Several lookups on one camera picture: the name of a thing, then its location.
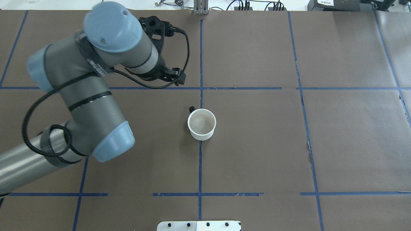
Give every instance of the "white bracket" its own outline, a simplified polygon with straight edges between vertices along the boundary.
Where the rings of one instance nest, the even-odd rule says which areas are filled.
[[[240,221],[160,222],[157,231],[241,231]]]
[[[194,0],[194,14],[208,14],[208,0]]]

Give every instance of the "cup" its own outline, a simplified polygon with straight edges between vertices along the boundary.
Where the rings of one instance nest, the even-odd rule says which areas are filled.
[[[213,135],[216,124],[217,120],[211,111],[190,107],[187,125],[196,140],[208,140]]]

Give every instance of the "light blue joint cap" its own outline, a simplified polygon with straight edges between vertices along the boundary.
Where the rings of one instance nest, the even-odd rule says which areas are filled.
[[[98,162],[106,162],[131,149],[135,142],[128,121],[124,121],[96,146],[92,155]]]
[[[95,5],[84,18],[84,32],[91,44],[111,53],[131,50],[143,36],[138,19],[116,2]]]
[[[30,56],[27,61],[27,71],[30,78],[37,83],[40,89],[45,92],[49,92],[54,89],[48,81],[46,68],[44,66],[46,51],[49,46],[51,46],[51,44],[34,53],[34,55]]]

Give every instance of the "robotic arm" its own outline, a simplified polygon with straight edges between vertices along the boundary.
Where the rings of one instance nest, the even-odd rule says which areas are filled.
[[[84,157],[105,162],[129,150],[133,133],[102,77],[116,72],[132,79],[113,69],[121,64],[145,81],[170,82],[164,87],[184,84],[189,55],[183,70],[167,68],[161,57],[164,37],[174,32],[184,34],[188,46],[185,32],[170,23],[155,16],[138,20],[124,6],[103,2],[86,15],[82,30],[31,56],[30,77],[50,95],[58,91],[73,119],[29,141],[33,105],[23,123],[25,143],[0,155],[0,198]]]

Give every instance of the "black mug handle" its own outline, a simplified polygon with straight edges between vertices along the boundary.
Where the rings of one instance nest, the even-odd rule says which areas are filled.
[[[193,111],[196,110],[196,108],[195,108],[194,106],[191,106],[191,107],[189,108],[189,110],[190,110],[190,114],[191,114]]]

